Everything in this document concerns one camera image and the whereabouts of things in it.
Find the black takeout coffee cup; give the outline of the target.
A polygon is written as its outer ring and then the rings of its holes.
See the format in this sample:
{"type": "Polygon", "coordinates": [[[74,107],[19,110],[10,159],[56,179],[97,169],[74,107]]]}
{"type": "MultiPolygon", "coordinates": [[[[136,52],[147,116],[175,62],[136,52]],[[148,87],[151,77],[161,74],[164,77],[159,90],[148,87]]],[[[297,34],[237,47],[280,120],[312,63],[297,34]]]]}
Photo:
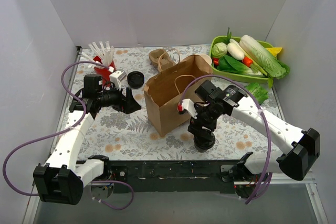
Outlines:
{"type": "Polygon", "coordinates": [[[215,135],[212,132],[204,133],[199,136],[194,135],[194,146],[200,152],[204,153],[211,149],[215,144],[215,135]]]}

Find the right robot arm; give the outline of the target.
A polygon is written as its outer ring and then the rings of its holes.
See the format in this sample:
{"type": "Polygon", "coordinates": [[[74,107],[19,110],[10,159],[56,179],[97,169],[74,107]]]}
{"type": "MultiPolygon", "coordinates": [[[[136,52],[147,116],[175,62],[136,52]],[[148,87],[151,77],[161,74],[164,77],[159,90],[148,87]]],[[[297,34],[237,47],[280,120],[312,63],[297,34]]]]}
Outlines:
{"type": "Polygon", "coordinates": [[[233,167],[224,168],[227,181],[251,180],[262,172],[283,173],[301,181],[320,155],[320,134],[313,128],[303,130],[264,110],[242,89],[229,85],[222,90],[209,80],[203,82],[195,93],[201,99],[182,100],[179,112],[191,116],[188,131],[194,136],[199,152],[214,146],[217,119],[228,115],[251,126],[271,138],[279,150],[271,154],[246,153],[233,167]]]}

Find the brown paper bag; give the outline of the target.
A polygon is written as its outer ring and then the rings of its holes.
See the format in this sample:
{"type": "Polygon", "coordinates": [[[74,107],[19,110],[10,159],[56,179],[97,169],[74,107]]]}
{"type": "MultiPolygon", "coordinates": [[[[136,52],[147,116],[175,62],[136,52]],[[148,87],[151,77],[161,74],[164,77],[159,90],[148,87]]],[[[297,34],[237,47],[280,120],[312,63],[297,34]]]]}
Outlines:
{"type": "Polygon", "coordinates": [[[146,82],[144,97],[148,120],[161,137],[190,119],[189,114],[179,114],[177,109],[187,85],[212,73],[212,67],[201,56],[190,55],[146,82]]]}

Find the black plastic cup lids stack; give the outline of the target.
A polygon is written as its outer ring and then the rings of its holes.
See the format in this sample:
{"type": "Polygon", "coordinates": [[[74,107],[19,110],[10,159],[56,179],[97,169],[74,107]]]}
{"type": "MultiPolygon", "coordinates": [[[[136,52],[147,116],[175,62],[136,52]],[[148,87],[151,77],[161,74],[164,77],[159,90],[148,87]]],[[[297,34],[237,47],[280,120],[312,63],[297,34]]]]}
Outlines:
{"type": "Polygon", "coordinates": [[[144,74],[139,71],[132,71],[127,75],[127,83],[133,89],[141,88],[144,84],[144,74]]]}

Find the brown pulp cup carrier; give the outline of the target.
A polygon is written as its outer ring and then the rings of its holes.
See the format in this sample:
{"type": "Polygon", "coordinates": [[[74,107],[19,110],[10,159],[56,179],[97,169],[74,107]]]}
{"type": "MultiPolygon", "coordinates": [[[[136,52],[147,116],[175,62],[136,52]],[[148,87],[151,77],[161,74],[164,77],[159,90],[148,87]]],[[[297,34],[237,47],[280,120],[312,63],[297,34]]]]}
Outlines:
{"type": "Polygon", "coordinates": [[[162,72],[176,65],[169,53],[165,49],[156,49],[149,52],[149,60],[157,67],[158,72],[162,72]]]}

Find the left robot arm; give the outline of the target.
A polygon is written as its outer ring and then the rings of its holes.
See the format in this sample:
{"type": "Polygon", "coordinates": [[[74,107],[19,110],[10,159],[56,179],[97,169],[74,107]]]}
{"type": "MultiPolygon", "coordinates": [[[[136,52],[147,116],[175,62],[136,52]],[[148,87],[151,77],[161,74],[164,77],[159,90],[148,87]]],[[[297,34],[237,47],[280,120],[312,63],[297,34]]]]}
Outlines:
{"type": "Polygon", "coordinates": [[[75,94],[69,107],[67,132],[60,137],[46,163],[33,172],[41,201],[76,205],[89,183],[96,179],[106,182],[112,177],[106,156],[91,156],[81,165],[76,163],[86,133],[102,108],[111,107],[124,114],[141,109],[131,88],[122,92],[121,80],[125,77],[123,71],[112,73],[111,86],[107,89],[101,75],[85,75],[83,88],[75,94]]]}

